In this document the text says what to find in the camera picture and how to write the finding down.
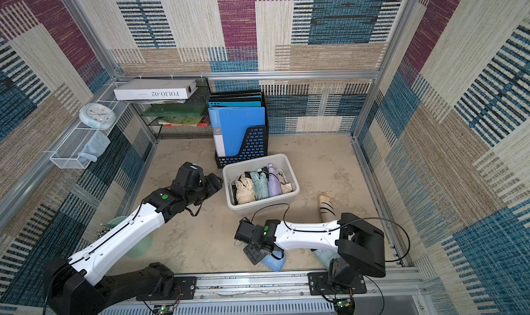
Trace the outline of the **blue umbrella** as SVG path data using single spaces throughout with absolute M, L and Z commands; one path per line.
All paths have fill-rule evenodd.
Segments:
M 273 272 L 279 272 L 284 267 L 286 257 L 283 251 L 274 251 L 272 254 L 266 255 L 261 264 L 271 269 Z

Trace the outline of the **purple umbrella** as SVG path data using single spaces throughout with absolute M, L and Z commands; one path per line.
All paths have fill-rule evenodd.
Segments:
M 268 173 L 269 173 L 269 196 L 275 197 L 282 194 L 281 181 L 277 169 L 272 163 L 268 164 Z

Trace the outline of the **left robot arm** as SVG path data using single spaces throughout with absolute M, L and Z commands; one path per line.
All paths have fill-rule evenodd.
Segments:
M 149 234 L 223 188 L 214 173 L 186 162 L 168 187 L 156 189 L 116 227 L 68 258 L 55 256 L 44 268 L 44 307 L 55 314 L 99 314 L 135 297 L 170 299 L 177 286 L 174 273 L 161 263 L 110 276 L 114 264 Z

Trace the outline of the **teal umbrella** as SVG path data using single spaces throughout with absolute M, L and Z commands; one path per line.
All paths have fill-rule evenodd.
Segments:
M 329 270 L 331 266 L 331 262 L 334 259 L 339 258 L 339 254 L 337 252 L 329 251 L 329 250 L 311 250 L 313 255 L 323 264 L 324 268 Z

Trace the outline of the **white plastic storage box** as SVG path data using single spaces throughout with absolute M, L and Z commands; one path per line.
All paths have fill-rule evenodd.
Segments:
M 282 153 L 227 165 L 222 170 L 226 202 L 240 216 L 269 205 L 292 203 L 300 186 Z

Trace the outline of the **mint green umbrella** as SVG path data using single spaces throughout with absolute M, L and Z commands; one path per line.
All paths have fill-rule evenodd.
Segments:
M 253 181 L 256 200 L 267 199 L 269 197 L 268 174 L 264 170 L 258 169 L 251 172 L 250 176 Z

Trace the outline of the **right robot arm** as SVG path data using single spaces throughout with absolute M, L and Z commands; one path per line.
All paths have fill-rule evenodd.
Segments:
M 247 217 L 241 219 L 235 240 L 247 244 L 259 254 L 275 256 L 287 250 L 321 250 L 338 255 L 331 260 L 327 283 L 358 291 L 365 278 L 386 276 L 385 234 L 371 224 L 380 217 L 360 218 L 343 213 L 338 220 L 325 223 L 298 224 L 284 220 L 267 220 L 256 225 Z

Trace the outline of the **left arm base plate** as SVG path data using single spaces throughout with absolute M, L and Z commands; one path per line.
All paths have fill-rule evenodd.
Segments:
M 190 301 L 194 299 L 197 276 L 174 276 L 170 300 Z

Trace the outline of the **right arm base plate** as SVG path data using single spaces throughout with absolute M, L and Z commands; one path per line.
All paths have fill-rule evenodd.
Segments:
M 328 280 L 328 272 L 309 272 L 307 274 L 309 290 L 312 296 L 339 295 L 339 294 L 366 294 L 367 287 L 362 275 L 355 277 L 347 285 L 331 283 Z

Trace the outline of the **cream umbrella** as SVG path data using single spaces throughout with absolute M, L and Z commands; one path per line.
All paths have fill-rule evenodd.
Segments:
M 251 178 L 242 174 L 235 182 L 236 193 L 235 199 L 237 204 L 243 205 L 256 201 L 254 182 Z

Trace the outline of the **beige umbrella wooden handle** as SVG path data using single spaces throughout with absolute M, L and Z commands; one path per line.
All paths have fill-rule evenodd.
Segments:
M 282 170 L 277 171 L 278 178 L 280 181 L 280 190 L 282 194 L 288 194 L 293 191 L 293 186 L 290 182 L 287 182 L 286 177 Z

